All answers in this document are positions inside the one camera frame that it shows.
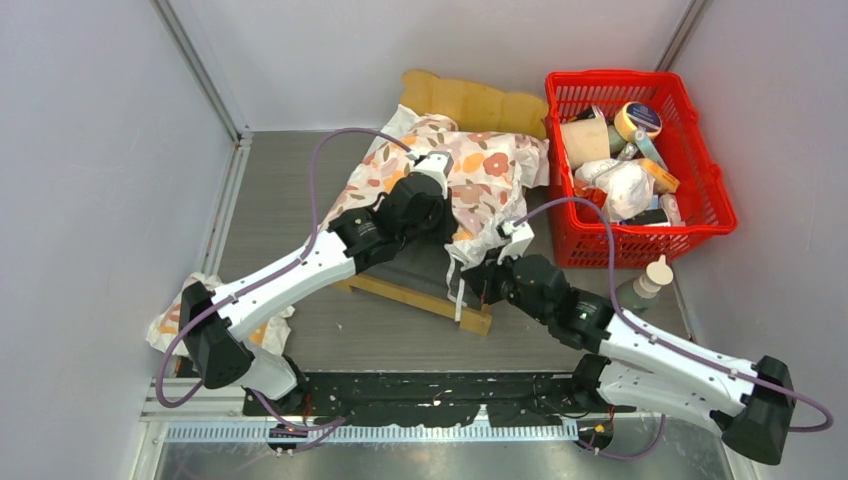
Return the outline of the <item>wooden pet bed frame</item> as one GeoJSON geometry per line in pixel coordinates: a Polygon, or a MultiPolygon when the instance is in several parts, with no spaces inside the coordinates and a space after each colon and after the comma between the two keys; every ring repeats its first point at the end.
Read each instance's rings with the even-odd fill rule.
{"type": "MultiPolygon", "coordinates": [[[[543,120],[548,106],[539,97],[523,92],[504,92],[485,84],[441,78],[425,70],[410,70],[401,77],[404,88],[399,104],[419,115],[441,114],[458,123],[461,131],[521,133],[547,140],[543,120]]],[[[474,297],[459,273],[456,303],[445,297],[448,244],[422,242],[404,249],[394,262],[383,265],[398,279],[380,279],[376,270],[338,282],[338,287],[368,291],[421,310],[453,319],[460,329],[485,335],[492,317],[488,306],[474,297]]]]}

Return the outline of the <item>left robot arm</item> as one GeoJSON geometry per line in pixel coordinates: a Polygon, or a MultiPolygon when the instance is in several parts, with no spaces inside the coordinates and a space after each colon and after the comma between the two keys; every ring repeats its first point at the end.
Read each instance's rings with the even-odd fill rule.
{"type": "Polygon", "coordinates": [[[248,346],[248,337],[315,291],[388,262],[419,239],[448,241],[456,228],[446,176],[414,171],[377,206],[344,211],[300,249],[267,267],[217,292],[200,282],[185,287],[178,336],[201,386],[254,389],[280,412],[298,412],[307,389],[292,362],[248,346]]]}

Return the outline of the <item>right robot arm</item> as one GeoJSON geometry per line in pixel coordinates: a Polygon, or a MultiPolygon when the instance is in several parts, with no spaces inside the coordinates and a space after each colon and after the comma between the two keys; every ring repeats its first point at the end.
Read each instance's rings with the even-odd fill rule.
{"type": "Polygon", "coordinates": [[[571,286],[539,254],[491,260],[461,276],[483,303],[506,301],[561,344],[584,351],[570,385],[580,408],[654,411],[719,436],[752,461],[781,462],[796,406],[783,392],[792,385],[784,362],[720,354],[631,311],[616,313],[609,299],[571,286]]]}

